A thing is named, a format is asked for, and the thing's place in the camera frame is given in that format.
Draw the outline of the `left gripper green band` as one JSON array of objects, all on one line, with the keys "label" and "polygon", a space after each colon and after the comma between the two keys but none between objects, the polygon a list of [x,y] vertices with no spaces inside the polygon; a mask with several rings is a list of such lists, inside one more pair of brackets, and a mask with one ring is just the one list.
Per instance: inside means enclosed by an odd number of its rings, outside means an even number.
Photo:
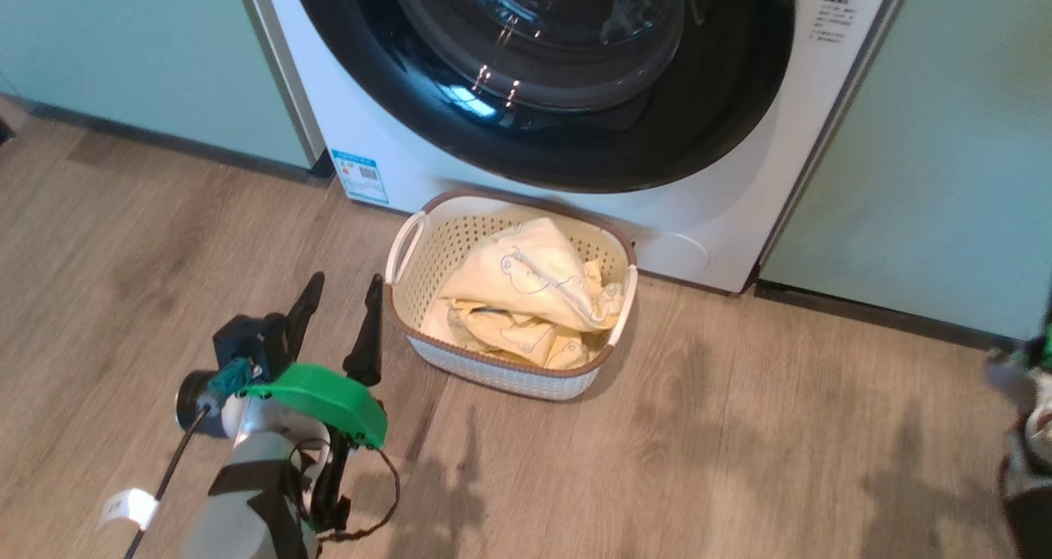
[{"label": "left gripper green band", "polygon": [[[325,274],[318,271],[287,313],[284,335],[290,362],[299,359],[324,285]],[[390,421],[367,387],[382,381],[384,285],[383,275],[375,274],[366,290],[366,313],[355,346],[343,360],[346,376],[320,365],[295,363],[274,381],[252,382],[241,394],[270,399],[305,414],[348,437],[355,446],[383,448]]]}]

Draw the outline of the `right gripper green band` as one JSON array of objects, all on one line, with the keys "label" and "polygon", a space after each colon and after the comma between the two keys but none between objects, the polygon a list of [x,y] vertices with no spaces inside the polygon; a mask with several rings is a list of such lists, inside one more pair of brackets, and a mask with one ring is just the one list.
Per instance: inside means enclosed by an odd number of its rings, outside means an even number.
[{"label": "right gripper green band", "polygon": [[1050,330],[1015,350],[990,350],[985,379],[1017,410],[1016,431],[1029,458],[1050,461]]}]

